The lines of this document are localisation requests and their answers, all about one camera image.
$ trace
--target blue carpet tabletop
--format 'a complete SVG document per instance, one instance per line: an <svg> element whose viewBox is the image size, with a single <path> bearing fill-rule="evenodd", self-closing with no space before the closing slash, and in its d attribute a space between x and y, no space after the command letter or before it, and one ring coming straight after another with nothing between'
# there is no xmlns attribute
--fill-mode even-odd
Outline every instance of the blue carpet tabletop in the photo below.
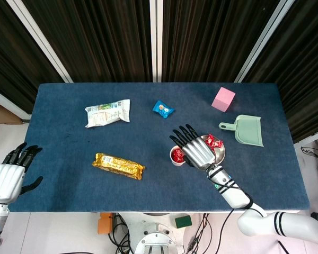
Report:
<svg viewBox="0 0 318 254"><path fill-rule="evenodd" d="M220 87L235 92L227 112L211 103ZM88 106L130 99L130 123L87 129ZM162 100L175 111L152 111ZM264 147L240 144L218 128L240 114L260 116ZM266 210L309 207L276 84L74 83L40 85L26 135L43 147L24 184L40 186L10 205L13 212L228 211L205 172L172 165L172 129L186 123L224 141L226 171ZM146 166L142 180L92 166L97 152Z"/></svg>

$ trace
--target black wire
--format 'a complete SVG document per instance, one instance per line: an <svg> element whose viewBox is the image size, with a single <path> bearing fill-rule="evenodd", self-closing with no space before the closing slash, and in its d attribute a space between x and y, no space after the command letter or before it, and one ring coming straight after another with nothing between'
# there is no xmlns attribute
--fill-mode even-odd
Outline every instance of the black wire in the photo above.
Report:
<svg viewBox="0 0 318 254"><path fill-rule="evenodd" d="M211 238L210 238L210 241L208 242L208 246L207 246L206 250L202 254L205 254L206 251L208 250L208 248L210 248L210 245L211 245L211 242L212 242L212 236L213 236L213 230L212 230L212 227L211 227L211 223L208 221L207 218L206 218L206 222L208 223L208 225L210 226L210 229L211 229Z"/></svg>
<svg viewBox="0 0 318 254"><path fill-rule="evenodd" d="M221 228L221 230L220 230L218 248L217 248L217 251L216 251L215 254L218 254L218 251L219 251L219 248L220 248L220 244L221 244L221 242L222 242L222 233L223 233L223 229L224 229L225 223L226 223L226 221L228 220L228 218L230 217L230 215L233 213L233 211L234 211L234 209L232 209L232 210L230 211L230 213L228 214L228 216L227 216L226 219L224 220L224 223L223 223L222 228Z"/></svg>
<svg viewBox="0 0 318 254"><path fill-rule="evenodd" d="M306 154L306 155L309 155L309 156L312 156L312 157L316 157L318 158L318 155L316 153L314 153L313 151L311 150L308 150L308 149L313 149L313 150L317 150L317 148L313 148L313 147L301 147L301 151L302 153Z"/></svg>
<svg viewBox="0 0 318 254"><path fill-rule="evenodd" d="M239 187L236 187L236 186L228 186L228 185L224 185L224 184L219 184L219 183L213 181L213 180L210 178L210 174L209 174L209 171L210 171L210 170L211 170L211 168L206 169L206 176L207 176L207 178L208 178L212 183L214 183L214 184L216 184L216 185L218 185L218 186L227 187L227 188L232 188L232 189L240 189L240 190L243 191L242 188L239 188Z"/></svg>
<svg viewBox="0 0 318 254"><path fill-rule="evenodd" d="M285 246L281 243L281 241L278 241L278 243L279 243L279 245L282 247L282 249L284 250L284 252L285 252L286 254L290 254L290 253L287 251L287 249L285 248Z"/></svg>
<svg viewBox="0 0 318 254"><path fill-rule="evenodd" d="M118 243L117 240L116 240L116 236L115 236L115 231L117 229L117 227L119 226L125 226L128 230L128 227L127 227L127 224L126 222L123 220L123 218L121 217L120 214L116 214L114 215L114 218L119 218L120 219L120 223L117 223L114 227L113 227L113 230L112 230L112 234L109 233L108 234L108 237L110 239L110 241L115 245L117 246L116 248L116 254L118 253L118 251L121 253L121 254L128 254L128 253L133 253L132 251L132 248L131 248L131 243L130 243L130 236L129 236L129 231L126 233L126 235L121 239L121 241Z"/></svg>
<svg viewBox="0 0 318 254"><path fill-rule="evenodd" d="M202 237L202 234L204 232L204 229L207 227L207 225L210 226L210 229L211 229L211 238L210 238L210 242L209 242L209 245L207 247L207 249L209 248L210 244L211 244L211 241L212 241L212 234L213 234L213 231L212 231L212 227L211 227L211 224L209 223L209 221L207 220L207 217L209 216L209 213L204 213L202 215L202 220L198 226L198 229L196 231L196 234L192 240L192 242L190 243L189 247L188 247L188 250L187 250L187 254L189 252L191 252L192 254L196 254L199 250L199 243L200 243L200 240L201 240L201 237Z"/></svg>
<svg viewBox="0 0 318 254"><path fill-rule="evenodd" d="M254 208L248 208L248 210L254 210L254 211L256 211L257 213L259 213L260 216L264 217L264 216L261 214L261 212L259 212L258 210L254 209Z"/></svg>

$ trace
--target small bowl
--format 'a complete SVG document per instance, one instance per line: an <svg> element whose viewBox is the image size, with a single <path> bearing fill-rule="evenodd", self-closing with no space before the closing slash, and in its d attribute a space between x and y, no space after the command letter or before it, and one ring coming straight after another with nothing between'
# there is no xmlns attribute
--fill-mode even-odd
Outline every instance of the small bowl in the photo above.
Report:
<svg viewBox="0 0 318 254"><path fill-rule="evenodd" d="M174 151L175 149L180 149L180 148L179 148L178 146L172 147L172 149L171 149L171 151L170 151L170 158L171 158L171 161L172 161L172 164L173 164L173 165L175 165L175 166L177 166L177 167L180 167L180 166L182 166L182 165L185 163L185 161L183 161L183 162L175 162L175 161L172 159L172 153L173 153L173 151Z"/></svg>

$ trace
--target red candy wrapper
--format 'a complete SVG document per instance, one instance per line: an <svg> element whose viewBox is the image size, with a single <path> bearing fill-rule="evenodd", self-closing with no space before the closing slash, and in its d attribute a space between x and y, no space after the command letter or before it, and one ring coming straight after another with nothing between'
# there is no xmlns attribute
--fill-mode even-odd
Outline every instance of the red candy wrapper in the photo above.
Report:
<svg viewBox="0 0 318 254"><path fill-rule="evenodd" d="M212 136L211 134L207 135L205 142L211 149L215 147L221 148L223 146L223 141L222 140L215 141L214 136Z"/></svg>
<svg viewBox="0 0 318 254"><path fill-rule="evenodd" d="M182 150L180 148L173 150L172 159L177 163L182 163L185 161L184 160L184 153L182 152Z"/></svg>

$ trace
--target pink cube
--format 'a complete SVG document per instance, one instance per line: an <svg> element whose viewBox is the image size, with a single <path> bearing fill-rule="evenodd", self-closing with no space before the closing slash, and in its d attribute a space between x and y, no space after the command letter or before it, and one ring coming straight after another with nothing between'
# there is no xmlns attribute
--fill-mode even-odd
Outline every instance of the pink cube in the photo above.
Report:
<svg viewBox="0 0 318 254"><path fill-rule="evenodd" d="M219 92L217 93L217 96L214 98L214 101L212 102L212 107L215 107L220 111L225 112L231 104L234 95L234 92L227 90L224 87L221 87Z"/></svg>

